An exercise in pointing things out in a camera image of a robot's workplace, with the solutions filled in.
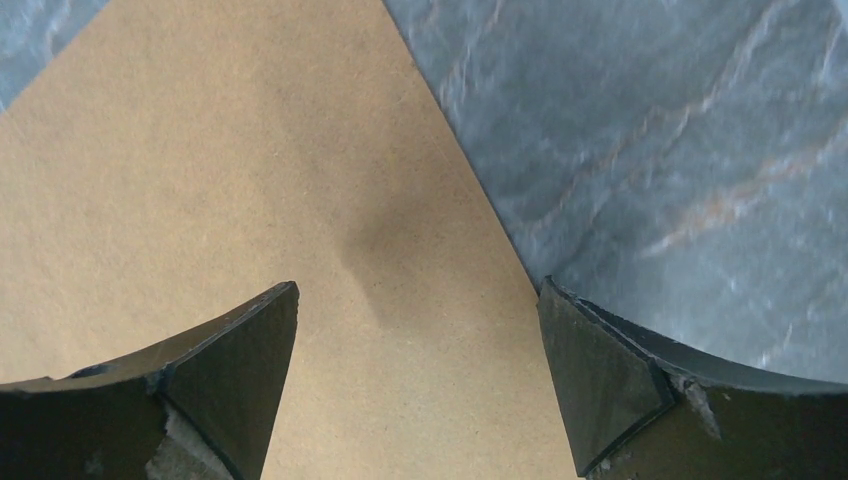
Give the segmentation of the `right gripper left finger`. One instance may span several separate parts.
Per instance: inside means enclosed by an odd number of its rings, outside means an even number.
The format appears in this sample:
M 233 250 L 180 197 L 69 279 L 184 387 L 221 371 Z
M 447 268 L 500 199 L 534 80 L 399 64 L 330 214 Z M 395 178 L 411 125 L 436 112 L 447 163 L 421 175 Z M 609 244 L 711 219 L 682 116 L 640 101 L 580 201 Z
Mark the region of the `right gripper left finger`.
M 1 388 L 5 479 L 257 479 L 297 330 L 299 290 L 67 377 Z

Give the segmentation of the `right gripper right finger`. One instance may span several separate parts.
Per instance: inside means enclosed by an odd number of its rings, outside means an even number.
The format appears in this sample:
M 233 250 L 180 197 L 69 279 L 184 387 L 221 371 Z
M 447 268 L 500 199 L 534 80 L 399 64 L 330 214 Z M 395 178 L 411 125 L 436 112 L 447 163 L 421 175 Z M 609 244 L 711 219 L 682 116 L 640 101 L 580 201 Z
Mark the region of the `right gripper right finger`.
M 579 477 L 846 477 L 844 384 L 708 354 L 551 279 L 537 310 Z

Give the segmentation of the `brown cardboard backing board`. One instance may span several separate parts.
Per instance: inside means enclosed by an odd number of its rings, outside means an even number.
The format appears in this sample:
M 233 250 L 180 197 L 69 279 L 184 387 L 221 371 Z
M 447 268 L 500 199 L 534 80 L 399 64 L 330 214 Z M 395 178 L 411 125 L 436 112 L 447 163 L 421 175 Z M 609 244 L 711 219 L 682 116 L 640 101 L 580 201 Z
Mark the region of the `brown cardboard backing board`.
M 300 290 L 267 479 L 571 479 L 537 296 L 378 1 L 113 1 L 1 116 L 1 378 Z

